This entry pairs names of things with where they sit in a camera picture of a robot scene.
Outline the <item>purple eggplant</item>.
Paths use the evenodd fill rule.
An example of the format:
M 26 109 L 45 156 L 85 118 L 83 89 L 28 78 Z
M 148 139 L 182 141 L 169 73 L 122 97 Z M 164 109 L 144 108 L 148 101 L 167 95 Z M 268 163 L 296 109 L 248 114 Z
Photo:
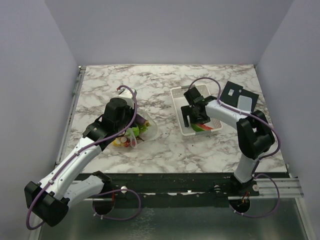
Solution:
M 145 127 L 151 126 L 151 124 L 149 123 L 149 121 L 146 120 L 144 117 L 142 117 L 142 116 L 139 115 L 139 114 L 135 117 L 135 121 L 136 121 L 136 124 L 137 124 L 137 125 L 140 125 L 140 126 L 145 126 Z

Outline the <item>red watermelon slice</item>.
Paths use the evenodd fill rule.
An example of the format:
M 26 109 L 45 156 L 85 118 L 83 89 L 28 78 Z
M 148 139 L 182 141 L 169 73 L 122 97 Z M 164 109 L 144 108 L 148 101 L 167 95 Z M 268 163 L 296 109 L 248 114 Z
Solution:
M 207 126 L 207 125 L 202 124 L 202 123 L 192 123 L 192 124 L 191 124 L 191 127 L 192 127 L 192 129 L 193 129 L 195 132 L 204 132 L 204 131 L 211 131 L 211 130 L 213 130 L 212 127 Z

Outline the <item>clear dotted zip bag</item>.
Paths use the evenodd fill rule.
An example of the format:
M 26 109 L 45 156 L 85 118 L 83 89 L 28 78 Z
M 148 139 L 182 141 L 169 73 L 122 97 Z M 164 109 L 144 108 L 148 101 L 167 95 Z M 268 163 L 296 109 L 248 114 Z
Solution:
M 157 126 L 156 122 L 144 110 L 138 109 L 137 115 L 140 115 L 140 116 L 144 117 L 146 120 L 148 120 L 150 123 L 150 126 L 145 127 L 142 125 L 137 125 L 136 120 L 135 120 L 135 122 L 132 124 L 132 126 L 130 128 L 128 128 L 124 133 L 119 135 L 116 139 L 118 139 L 119 137 L 122 137 L 122 136 L 132 136 L 132 137 L 136 138 L 131 130 L 132 127 L 139 127 L 140 133 L 138 136 L 144 140 L 144 142 L 142 142 L 142 143 L 146 143 L 146 142 L 151 141 L 156 138 L 157 133 L 158 133 L 158 126 Z

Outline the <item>white perforated plastic basket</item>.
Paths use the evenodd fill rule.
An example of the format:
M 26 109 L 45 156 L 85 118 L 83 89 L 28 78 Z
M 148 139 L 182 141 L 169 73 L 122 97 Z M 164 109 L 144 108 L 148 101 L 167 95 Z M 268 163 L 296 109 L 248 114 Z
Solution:
M 188 101 L 184 96 L 184 93 L 188 90 L 188 87 L 189 87 L 188 85 L 185 85 L 185 86 L 179 86 L 179 87 L 174 87 L 170 89 L 176 119 L 179 124 L 180 132 L 182 136 L 184 138 L 194 138 L 194 137 L 200 137 L 200 136 L 202 137 L 205 135 L 214 135 L 218 131 L 222 130 L 223 128 L 222 123 L 215 118 L 212 118 L 210 122 L 205 123 L 205 125 L 209 129 L 206 128 L 206 130 L 203 130 L 203 131 L 194 131 L 193 128 L 191 127 L 189 118 L 187 118 L 189 127 L 185 127 L 181 107 L 188 105 Z

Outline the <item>green round guava fruit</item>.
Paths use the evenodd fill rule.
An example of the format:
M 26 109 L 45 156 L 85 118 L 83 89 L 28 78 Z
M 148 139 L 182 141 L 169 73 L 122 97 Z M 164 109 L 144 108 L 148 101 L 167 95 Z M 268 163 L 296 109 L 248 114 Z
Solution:
M 139 129 L 138 126 L 131 127 L 130 129 L 132 130 L 133 135 L 134 135 L 135 137 L 137 137 L 137 136 L 140 134 L 140 129 Z

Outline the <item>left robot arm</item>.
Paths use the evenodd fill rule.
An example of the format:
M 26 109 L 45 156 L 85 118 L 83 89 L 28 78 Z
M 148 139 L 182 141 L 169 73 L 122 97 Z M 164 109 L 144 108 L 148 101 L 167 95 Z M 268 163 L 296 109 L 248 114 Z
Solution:
M 71 183 L 91 160 L 134 123 L 138 104 L 135 96 L 131 100 L 132 103 L 128 103 L 120 97 L 111 98 L 104 113 L 86 127 L 78 144 L 58 167 L 38 183 L 30 181 L 24 187 L 28 208 L 25 224 L 28 230 L 42 226 L 41 223 L 30 225 L 31 214 L 51 227 L 66 216 L 72 198 L 65 194 Z

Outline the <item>yellow bell pepper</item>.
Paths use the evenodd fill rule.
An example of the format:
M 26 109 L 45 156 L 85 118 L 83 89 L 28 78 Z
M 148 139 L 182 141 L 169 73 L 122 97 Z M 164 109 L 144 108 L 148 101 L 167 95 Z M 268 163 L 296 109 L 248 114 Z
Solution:
M 116 138 L 113 142 L 112 142 L 113 146 L 115 147 L 122 147 L 123 146 L 123 143 L 118 139 Z

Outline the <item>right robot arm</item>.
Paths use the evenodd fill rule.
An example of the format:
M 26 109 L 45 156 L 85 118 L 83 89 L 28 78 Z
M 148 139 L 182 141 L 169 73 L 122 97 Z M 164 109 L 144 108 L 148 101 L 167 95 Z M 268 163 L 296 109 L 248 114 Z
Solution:
M 186 128 L 201 127 L 211 119 L 217 119 L 237 131 L 241 157 L 229 189 L 236 196 L 242 195 L 248 189 L 247 183 L 253 179 L 259 158 L 275 143 L 266 116 L 259 110 L 253 113 L 242 111 L 212 95 L 203 97 L 196 87 L 189 88 L 183 95 L 188 102 L 180 108 Z

